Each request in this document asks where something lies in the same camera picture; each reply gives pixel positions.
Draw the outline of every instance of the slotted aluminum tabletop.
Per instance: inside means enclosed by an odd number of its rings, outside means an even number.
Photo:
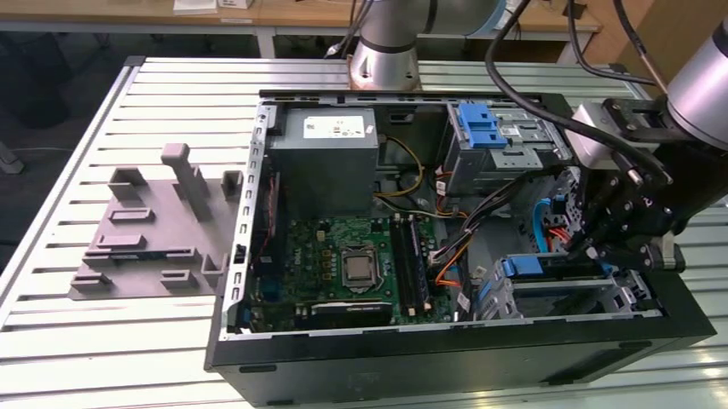
[[[501,67],[519,90],[561,93],[573,106],[638,92],[574,66]],[[343,62],[320,60],[148,58],[123,68],[0,277],[0,407],[248,406],[203,371],[212,297],[73,302],[65,292],[111,197],[104,183],[113,168],[135,165],[148,179],[171,178],[160,148],[185,142],[207,177],[241,170],[258,90],[343,89],[344,72]],[[420,73],[427,90],[497,91],[479,63],[422,62]],[[589,385],[335,407],[728,406],[728,209],[717,205],[690,224],[678,237],[689,264],[682,277],[717,336]]]

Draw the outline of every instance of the wooden desk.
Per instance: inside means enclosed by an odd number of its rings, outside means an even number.
[[[256,24],[262,0],[250,9],[173,15],[173,0],[0,0],[0,20],[160,25],[220,25],[227,19]]]
[[[570,52],[566,19],[534,0],[521,18],[522,39],[565,42],[559,62],[575,62]],[[348,26],[351,0],[256,0],[250,9],[219,8],[216,14],[173,15],[173,0],[0,0],[0,30],[30,32],[125,32],[149,34],[252,34],[260,55],[275,58],[276,35],[342,36]],[[585,48],[601,29],[586,13],[578,21]],[[474,38],[493,38],[495,31]]]
[[[554,0],[553,10],[546,2],[533,0],[521,16],[525,32],[566,32],[566,18],[561,16],[565,0]],[[258,15],[260,26],[348,27],[351,0],[263,0]],[[577,30],[597,32],[599,22],[585,13]]]
[[[563,42],[563,51],[558,62],[575,63],[570,48],[567,21],[561,15],[566,0],[553,0],[553,5],[533,0],[519,19],[522,39],[530,41]],[[351,0],[263,0],[258,15],[258,24],[272,28],[272,35],[338,35],[342,36],[348,27],[348,10]],[[586,12],[577,21],[578,46],[583,50],[591,35],[601,30],[601,24]],[[486,35],[467,38],[490,39],[497,31]],[[422,37],[454,37],[426,35]]]

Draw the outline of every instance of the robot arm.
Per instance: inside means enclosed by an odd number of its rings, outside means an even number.
[[[728,194],[728,18],[656,101],[585,104],[574,119],[649,150],[670,175],[654,183],[617,170],[614,153],[582,135],[567,138],[582,165],[582,226],[574,257],[620,267],[681,271],[680,234],[690,217]]]
[[[469,36],[487,32],[505,10],[503,0],[370,1],[348,68],[356,89],[415,89],[418,34]]]

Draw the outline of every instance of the workbench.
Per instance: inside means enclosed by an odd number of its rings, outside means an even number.
[[[260,89],[344,89],[343,61],[129,59],[0,276],[0,404],[4,409],[240,408],[203,371],[212,297],[75,302],[65,297],[93,238],[116,166],[169,179],[161,146],[184,142],[205,177],[243,170]],[[501,64],[521,91],[575,106],[641,90],[577,67]],[[497,91],[479,63],[423,61],[424,90]],[[682,278],[718,334],[590,384],[433,395],[318,407],[720,407],[728,403],[728,209],[706,209],[678,236]]]
[[[260,56],[275,58],[276,35],[343,36],[351,8],[351,0],[256,0],[250,9],[217,8],[216,14],[173,15],[172,4],[173,0],[2,0],[0,31],[248,34],[256,36]],[[533,2],[519,21],[521,39],[565,43],[558,62],[575,63],[562,10],[563,0],[555,0],[553,6]],[[585,12],[577,20],[582,49],[599,30],[599,22]],[[495,33],[467,38],[494,38]]]

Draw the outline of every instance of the cpu socket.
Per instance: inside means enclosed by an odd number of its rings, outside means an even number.
[[[379,268],[376,249],[372,245],[354,245],[340,250],[340,280],[351,292],[362,294],[376,285]]]

